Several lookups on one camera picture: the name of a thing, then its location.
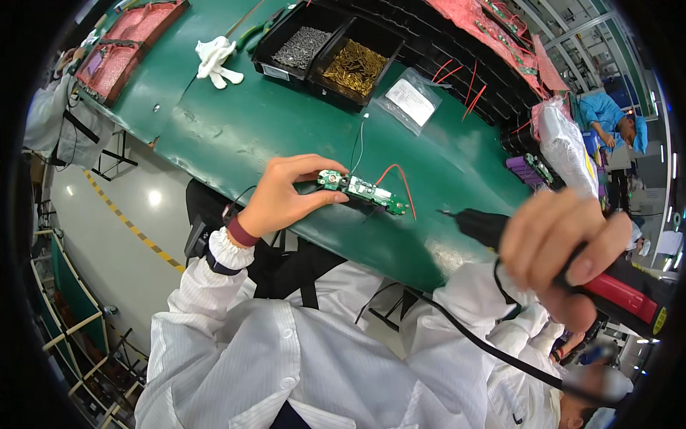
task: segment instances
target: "elastic cuff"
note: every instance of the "elastic cuff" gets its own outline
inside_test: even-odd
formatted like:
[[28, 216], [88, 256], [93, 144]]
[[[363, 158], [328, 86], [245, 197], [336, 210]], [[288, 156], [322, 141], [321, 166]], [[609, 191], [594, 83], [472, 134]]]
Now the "elastic cuff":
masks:
[[226, 227], [222, 227], [219, 231], [212, 232], [209, 242], [210, 251], [217, 262], [231, 270], [245, 268], [255, 260], [255, 248], [236, 247], [228, 240], [228, 237], [226, 236]]

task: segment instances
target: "metal screw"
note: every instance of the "metal screw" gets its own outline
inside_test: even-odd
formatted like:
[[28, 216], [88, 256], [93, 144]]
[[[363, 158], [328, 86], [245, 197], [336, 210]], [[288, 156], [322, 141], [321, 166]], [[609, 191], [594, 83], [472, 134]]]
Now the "metal screw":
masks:
[[312, 27], [302, 27], [273, 55], [272, 59], [283, 65], [305, 70], [309, 62], [331, 33]]

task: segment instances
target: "hand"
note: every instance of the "hand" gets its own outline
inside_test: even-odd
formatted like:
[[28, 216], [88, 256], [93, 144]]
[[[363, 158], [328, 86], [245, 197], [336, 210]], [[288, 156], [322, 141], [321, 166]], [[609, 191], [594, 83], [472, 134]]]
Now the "hand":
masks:
[[320, 207], [348, 201], [348, 196], [338, 191], [298, 194], [293, 183], [314, 181], [321, 170], [348, 173], [343, 165], [315, 154], [271, 159], [248, 206], [238, 213], [243, 229], [261, 237], [289, 227]]
[[609, 132], [603, 132], [599, 135], [600, 139], [605, 143], [608, 148], [614, 149], [616, 143], [615, 138]]
[[565, 349], [565, 354], [569, 353], [574, 347], [581, 344], [584, 338], [586, 338], [586, 332], [577, 332], [572, 334], [571, 338], [563, 346]]
[[602, 273], [624, 252], [630, 237], [631, 221], [625, 213], [605, 220], [597, 200], [581, 199], [573, 189], [539, 192], [508, 221], [500, 259], [517, 286], [533, 289], [555, 320], [572, 332], [585, 332], [596, 317], [593, 302], [551, 287], [551, 282], [581, 242], [588, 245], [565, 273], [572, 286]]
[[67, 64], [71, 62], [71, 59], [74, 57], [74, 52], [76, 51], [76, 48], [71, 48], [70, 50], [66, 51], [64, 55], [62, 56], [62, 59], [60, 62], [57, 64], [56, 70], [61, 71], [64, 69]]

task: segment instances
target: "white plastic bag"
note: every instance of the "white plastic bag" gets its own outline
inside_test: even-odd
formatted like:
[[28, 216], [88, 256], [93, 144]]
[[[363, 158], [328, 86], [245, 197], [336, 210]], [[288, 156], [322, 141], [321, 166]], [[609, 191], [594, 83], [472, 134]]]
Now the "white plastic bag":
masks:
[[562, 113], [559, 95], [543, 102], [539, 113], [541, 153], [567, 186], [598, 198], [598, 171], [586, 153], [581, 130]]
[[395, 116], [414, 134], [419, 135], [442, 102], [431, 89], [432, 86], [450, 87], [435, 84], [410, 67], [384, 95], [375, 98], [374, 103]]

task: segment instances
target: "green circuit board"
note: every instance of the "green circuit board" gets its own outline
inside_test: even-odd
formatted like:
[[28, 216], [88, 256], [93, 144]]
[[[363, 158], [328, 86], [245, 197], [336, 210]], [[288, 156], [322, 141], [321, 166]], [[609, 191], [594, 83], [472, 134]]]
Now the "green circuit board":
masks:
[[407, 209], [410, 208], [410, 205], [403, 199], [398, 198], [397, 195], [373, 183], [366, 182], [357, 176], [343, 175], [335, 170], [322, 170], [319, 172], [317, 182], [320, 185], [324, 185], [325, 189], [341, 191], [383, 206], [388, 213], [393, 215], [404, 215], [407, 213]]

